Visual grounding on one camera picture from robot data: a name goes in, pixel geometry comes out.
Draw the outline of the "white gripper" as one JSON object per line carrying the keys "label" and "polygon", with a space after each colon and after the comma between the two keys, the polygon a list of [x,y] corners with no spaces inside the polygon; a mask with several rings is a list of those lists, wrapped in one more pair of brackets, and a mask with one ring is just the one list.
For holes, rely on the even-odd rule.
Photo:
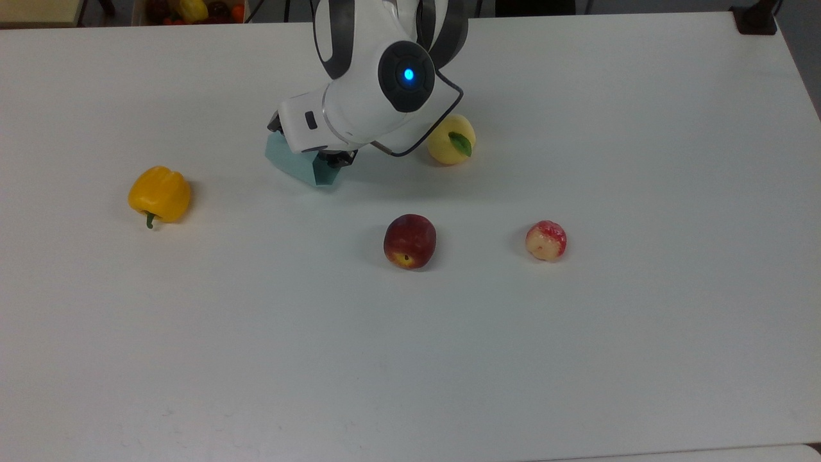
{"label": "white gripper", "polygon": [[267,129],[283,135],[292,152],[319,150],[318,160],[329,169],[342,169],[353,164],[358,150],[320,150],[336,146],[336,135],[325,121],[323,96],[323,90],[314,90],[284,100],[271,117]]}

